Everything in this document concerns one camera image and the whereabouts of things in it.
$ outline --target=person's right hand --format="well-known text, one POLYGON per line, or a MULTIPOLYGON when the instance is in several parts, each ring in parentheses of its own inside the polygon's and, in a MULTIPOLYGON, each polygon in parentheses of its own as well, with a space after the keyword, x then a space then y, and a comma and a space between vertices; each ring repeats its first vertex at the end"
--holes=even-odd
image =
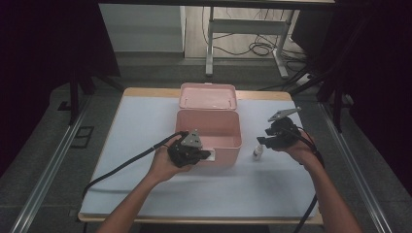
MULTIPOLYGON (((300 131, 300 135, 306 140, 308 140, 309 142, 311 142, 311 139, 313 141, 313 138, 303 131, 300 131)), ((315 156, 312 150, 300 140, 298 140, 295 144, 293 144, 292 146, 288 148, 274 149, 274 150, 284 151, 288 153, 294 160, 304 165, 305 167, 307 165, 312 165, 313 163, 319 163, 318 158, 315 156)))
POLYGON ((150 179, 155 183, 162 183, 170 180, 173 176, 181 172, 188 172, 192 165, 187 165, 182 168, 178 168, 169 157, 167 149, 173 144, 175 140, 178 140, 181 136, 176 136, 169 140, 164 146, 157 149, 154 153, 154 159, 152 161, 151 168, 146 175, 146 179, 150 179))

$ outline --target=person's left hand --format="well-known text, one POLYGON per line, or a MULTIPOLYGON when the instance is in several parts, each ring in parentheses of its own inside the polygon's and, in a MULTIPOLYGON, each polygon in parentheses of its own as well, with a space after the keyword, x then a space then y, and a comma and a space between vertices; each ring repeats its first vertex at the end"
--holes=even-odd
POLYGON ((192 165, 187 165, 182 168, 178 168, 169 157, 167 152, 168 147, 170 147, 173 142, 179 139, 181 136, 176 136, 169 140, 165 146, 160 147, 155 151, 154 160, 152 161, 151 168, 146 175, 147 179, 151 179, 155 183, 162 183, 170 180, 173 176, 181 172, 187 172, 190 170, 192 165))

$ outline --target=metal rail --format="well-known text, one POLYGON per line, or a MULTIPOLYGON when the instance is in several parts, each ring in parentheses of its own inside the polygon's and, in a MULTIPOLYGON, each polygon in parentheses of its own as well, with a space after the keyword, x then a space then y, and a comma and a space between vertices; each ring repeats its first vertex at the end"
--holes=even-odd
POLYGON ((331 113, 325 104, 319 104, 321 108, 321 112, 324 114, 327 126, 332 133, 332 137, 336 142, 336 145, 339 147, 340 152, 343 155, 343 158, 349 168, 349 171, 352 175, 352 178, 355 182, 355 185, 360 192, 360 196, 363 199, 363 202, 366 208, 369 211, 369 214, 375 223, 376 229, 380 233, 390 233, 392 232, 391 227, 389 226, 385 214, 381 209, 375 195, 373 194, 372 190, 370 189, 369 185, 364 178, 358 163, 352 154, 351 150, 349 149, 345 138, 341 133, 338 133, 337 129, 335 128, 333 121, 331 120, 331 113))
POLYGON ((76 131, 78 130, 86 115, 86 110, 90 103, 90 99, 91 96, 86 95, 84 97, 81 103, 79 116, 74 121, 74 123, 67 128, 63 139, 60 141, 60 144, 58 145, 51 158, 51 161, 49 162, 40 179, 37 181, 36 186, 31 191, 29 198, 27 199, 23 209, 18 215, 12 229, 10 230, 11 233, 28 231, 28 228, 30 227, 34 217, 40 209, 40 206, 47 192, 49 191, 55 174, 57 173, 58 168, 60 167, 60 164, 63 161, 64 156, 66 155, 66 152, 73 141, 73 138, 76 135, 76 131))

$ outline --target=wooden table edge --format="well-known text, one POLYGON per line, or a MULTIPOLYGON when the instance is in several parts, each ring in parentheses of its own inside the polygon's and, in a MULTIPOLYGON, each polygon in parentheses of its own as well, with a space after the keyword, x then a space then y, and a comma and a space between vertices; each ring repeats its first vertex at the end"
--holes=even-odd
MULTIPOLYGON (((144 96, 144 97, 170 97, 179 98, 181 90, 178 88, 127 88, 123 96, 144 96)), ((236 90, 237 99, 255 100, 285 100, 291 101, 291 96, 284 91, 256 91, 256 90, 236 90)))
MULTIPOLYGON (((103 215, 78 214, 84 222, 100 222, 105 219, 103 215)), ((134 219, 138 223, 174 223, 174 224, 298 224, 300 219, 287 219, 276 217, 149 217, 139 216, 134 219)), ((322 215, 316 210, 315 215, 308 217, 305 224, 323 225, 322 215)))

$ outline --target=wrist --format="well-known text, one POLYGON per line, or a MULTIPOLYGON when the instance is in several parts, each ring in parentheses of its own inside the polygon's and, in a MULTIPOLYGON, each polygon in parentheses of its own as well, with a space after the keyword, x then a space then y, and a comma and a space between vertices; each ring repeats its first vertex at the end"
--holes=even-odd
POLYGON ((287 153, 305 168, 321 165, 316 155, 310 150, 290 150, 287 153))
POLYGON ((156 185, 158 185, 159 183, 161 183, 161 180, 158 179, 156 176, 153 176, 151 173, 148 173, 143 180, 141 181, 141 183, 145 183, 151 187, 155 187, 156 185))
POLYGON ((319 161, 319 159, 312 152, 306 153, 303 156, 301 163, 308 172, 324 169, 321 161, 319 161))

